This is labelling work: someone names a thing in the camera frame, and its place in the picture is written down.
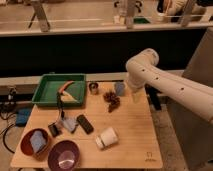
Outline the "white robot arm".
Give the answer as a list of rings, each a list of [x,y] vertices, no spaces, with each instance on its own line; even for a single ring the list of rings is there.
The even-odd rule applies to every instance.
[[[152,48],[126,62],[126,82],[132,91],[149,84],[213,124],[213,88],[163,71],[156,67],[158,62],[159,55]]]

